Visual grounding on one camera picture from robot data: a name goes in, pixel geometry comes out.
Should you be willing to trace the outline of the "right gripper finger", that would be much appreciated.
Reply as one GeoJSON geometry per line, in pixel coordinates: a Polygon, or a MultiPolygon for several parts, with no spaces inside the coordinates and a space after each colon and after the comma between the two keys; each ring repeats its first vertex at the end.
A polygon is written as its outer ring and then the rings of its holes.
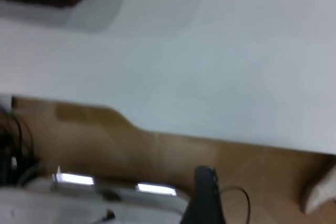
{"type": "Polygon", "coordinates": [[[180,223],[225,224],[216,170],[200,165],[194,171],[194,194],[180,223]]]}

